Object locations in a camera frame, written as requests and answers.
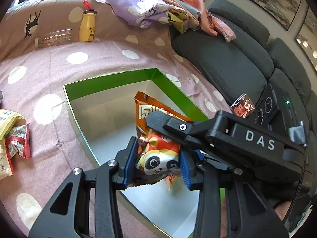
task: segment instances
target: human hand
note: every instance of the human hand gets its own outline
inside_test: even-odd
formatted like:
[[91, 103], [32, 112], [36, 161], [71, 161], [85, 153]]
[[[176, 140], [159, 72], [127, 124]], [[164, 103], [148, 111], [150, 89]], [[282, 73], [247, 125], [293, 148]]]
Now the human hand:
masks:
[[[285, 217], [289, 207], [291, 205], [290, 201], [286, 201], [281, 203], [279, 206], [276, 207], [275, 213], [282, 221]], [[226, 210], [226, 197], [222, 199], [222, 206], [220, 208], [220, 238], [227, 236], [227, 210]]]

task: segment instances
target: wall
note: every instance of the wall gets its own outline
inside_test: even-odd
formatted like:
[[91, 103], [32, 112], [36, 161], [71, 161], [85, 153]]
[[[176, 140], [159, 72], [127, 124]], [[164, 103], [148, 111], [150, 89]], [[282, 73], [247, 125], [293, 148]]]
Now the wall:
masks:
[[[206, 5], [208, 6], [213, 0], [206, 0]], [[293, 51], [296, 57], [304, 66], [310, 82], [312, 83], [312, 90], [317, 93], [317, 76], [315, 74], [315, 70], [313, 69], [310, 61], [307, 59], [304, 52], [296, 43], [295, 36], [297, 32], [301, 28], [302, 22], [304, 21], [308, 5], [305, 0], [301, 1], [298, 12], [294, 18], [293, 23], [291, 24], [288, 31], [286, 31], [274, 18], [272, 18], [267, 12], [261, 9], [259, 6], [254, 4], [249, 0], [228, 0], [235, 5], [239, 6], [241, 9], [249, 13], [251, 16], [256, 18], [259, 22], [261, 22], [269, 31], [270, 31], [270, 39], [267, 43], [269, 46], [275, 38], [279, 37], [282, 39], [288, 47]]]

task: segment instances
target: red straw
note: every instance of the red straw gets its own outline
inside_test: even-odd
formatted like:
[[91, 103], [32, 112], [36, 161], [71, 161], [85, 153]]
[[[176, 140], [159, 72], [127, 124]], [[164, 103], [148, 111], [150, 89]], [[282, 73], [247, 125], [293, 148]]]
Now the red straw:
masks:
[[91, 6], [90, 6], [90, 4], [89, 4], [89, 2], [88, 2], [87, 0], [84, 0], [84, 1], [82, 2], [82, 4], [85, 5], [88, 10], [91, 10]]

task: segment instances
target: yellow bottle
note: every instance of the yellow bottle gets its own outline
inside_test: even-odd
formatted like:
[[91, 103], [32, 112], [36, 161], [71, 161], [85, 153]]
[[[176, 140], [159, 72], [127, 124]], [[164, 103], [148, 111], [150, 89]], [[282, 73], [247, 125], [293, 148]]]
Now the yellow bottle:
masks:
[[82, 21], [79, 29], [79, 41], [90, 42], [95, 38], [97, 11], [87, 10], [82, 13]]

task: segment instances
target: camera lens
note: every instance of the camera lens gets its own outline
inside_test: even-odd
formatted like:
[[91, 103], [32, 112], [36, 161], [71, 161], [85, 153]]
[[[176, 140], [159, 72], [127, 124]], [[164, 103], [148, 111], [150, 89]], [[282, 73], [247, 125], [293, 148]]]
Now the camera lens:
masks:
[[258, 125], [261, 125], [263, 123], [263, 110], [260, 109], [257, 113], [256, 113], [256, 123]]
[[272, 109], [272, 98], [271, 97], [268, 97], [265, 101], [265, 112], [266, 113], [269, 113]]

